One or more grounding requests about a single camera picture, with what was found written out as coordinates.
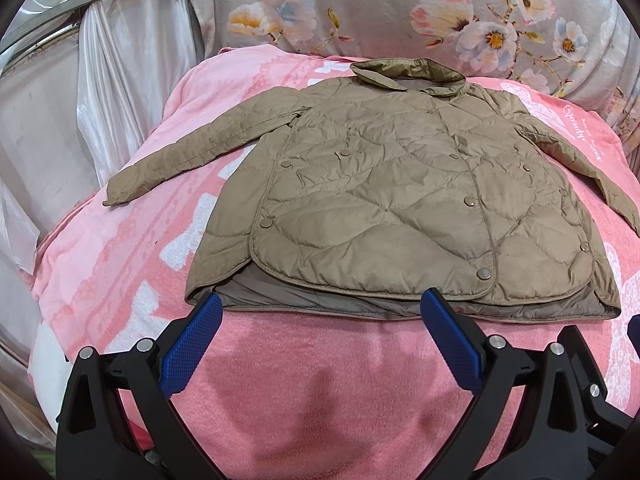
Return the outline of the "khaki quilted jacket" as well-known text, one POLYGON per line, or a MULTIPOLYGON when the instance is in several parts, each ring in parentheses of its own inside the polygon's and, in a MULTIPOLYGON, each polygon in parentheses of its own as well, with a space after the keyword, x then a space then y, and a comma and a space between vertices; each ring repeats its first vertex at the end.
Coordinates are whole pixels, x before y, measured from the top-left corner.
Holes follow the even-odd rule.
POLYGON ((429 288, 517 323, 615 318, 579 174, 632 228, 634 201, 514 94, 422 58, 277 87, 115 174, 118 206, 238 148, 196 248, 186 300, 230 309, 414 318, 429 288))

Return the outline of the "grey floral quilt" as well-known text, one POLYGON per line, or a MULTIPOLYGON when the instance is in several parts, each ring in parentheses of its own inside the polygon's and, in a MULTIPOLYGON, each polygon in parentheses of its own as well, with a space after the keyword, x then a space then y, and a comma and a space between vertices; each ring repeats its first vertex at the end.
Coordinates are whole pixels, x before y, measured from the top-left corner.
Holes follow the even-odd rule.
POLYGON ((639 37, 616 0, 191 0, 205 51, 432 58, 598 113, 639 146, 639 37))

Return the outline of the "white satin curtain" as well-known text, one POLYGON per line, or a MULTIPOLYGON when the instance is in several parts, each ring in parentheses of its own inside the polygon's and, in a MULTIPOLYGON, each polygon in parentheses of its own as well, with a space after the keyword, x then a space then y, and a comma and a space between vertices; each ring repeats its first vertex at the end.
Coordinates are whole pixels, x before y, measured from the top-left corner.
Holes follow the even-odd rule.
MULTIPOLYGON (((67 0, 24 0, 2 35, 67 0)), ((101 0, 1 55, 1 270, 122 168, 201 58, 189 0, 101 0)))

